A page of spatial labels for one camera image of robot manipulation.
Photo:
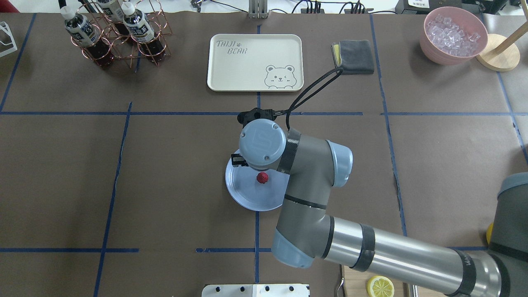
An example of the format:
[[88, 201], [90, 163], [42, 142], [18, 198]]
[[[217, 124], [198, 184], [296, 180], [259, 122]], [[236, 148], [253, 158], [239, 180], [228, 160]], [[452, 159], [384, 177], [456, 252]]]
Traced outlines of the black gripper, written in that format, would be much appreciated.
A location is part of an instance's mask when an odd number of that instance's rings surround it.
[[[249, 111], [240, 112], [237, 121], [245, 127], [253, 120], [264, 119], [274, 121], [276, 119], [275, 111], [272, 109], [253, 108]], [[247, 167], [248, 163], [239, 153], [231, 154], [232, 167]]]

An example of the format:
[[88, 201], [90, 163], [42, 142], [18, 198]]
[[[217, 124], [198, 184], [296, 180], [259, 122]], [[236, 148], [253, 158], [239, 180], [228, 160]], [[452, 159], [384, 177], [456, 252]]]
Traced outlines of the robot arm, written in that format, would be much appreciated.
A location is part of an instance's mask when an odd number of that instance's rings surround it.
[[449, 297], [526, 297], [526, 172], [502, 182], [486, 251], [427, 244], [328, 215], [331, 188], [348, 181], [353, 154], [348, 147], [292, 128], [285, 133], [275, 122], [283, 114], [260, 108], [239, 113], [240, 152], [231, 156], [235, 166], [289, 175], [271, 248], [277, 260], [309, 268], [322, 258]]

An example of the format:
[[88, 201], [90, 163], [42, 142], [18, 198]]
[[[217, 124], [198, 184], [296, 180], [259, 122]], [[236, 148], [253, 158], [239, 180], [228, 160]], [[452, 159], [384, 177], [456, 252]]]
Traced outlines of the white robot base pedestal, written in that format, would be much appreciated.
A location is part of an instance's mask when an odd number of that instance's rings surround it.
[[202, 297], [309, 297], [308, 284], [211, 284], [203, 288]]

